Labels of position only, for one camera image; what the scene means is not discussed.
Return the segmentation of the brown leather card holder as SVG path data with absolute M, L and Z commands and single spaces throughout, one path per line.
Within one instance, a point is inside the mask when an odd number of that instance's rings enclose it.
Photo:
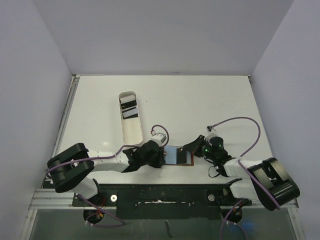
M 176 164 L 176 155 L 177 155 L 177 148 L 182 146 L 165 146 L 164 147 L 164 160 L 165 165 L 168 166 L 194 166 L 194 157 L 191 153 L 187 152 L 187 164 L 177 165 Z

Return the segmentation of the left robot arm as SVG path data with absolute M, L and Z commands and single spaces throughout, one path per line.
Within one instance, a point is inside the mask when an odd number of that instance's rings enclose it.
M 131 173 L 143 166 L 158 169 L 165 164 L 164 147 L 149 140 L 142 146 L 124 145 L 112 155 L 90 156 L 83 143 L 76 143 L 47 162 L 46 176 L 52 180 L 56 193 L 72 191 L 88 204 L 100 203 L 102 193 L 91 172 L 113 171 Z

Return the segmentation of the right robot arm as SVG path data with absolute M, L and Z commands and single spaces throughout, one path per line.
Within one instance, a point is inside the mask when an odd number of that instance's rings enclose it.
M 274 157 L 249 161 L 231 156 L 219 136 L 200 135 L 183 146 L 188 153 L 212 164 L 223 177 L 238 181 L 222 192 L 223 200 L 230 205 L 239 199 L 259 201 L 267 210 L 279 209 L 301 195 L 300 189 L 284 166 Z

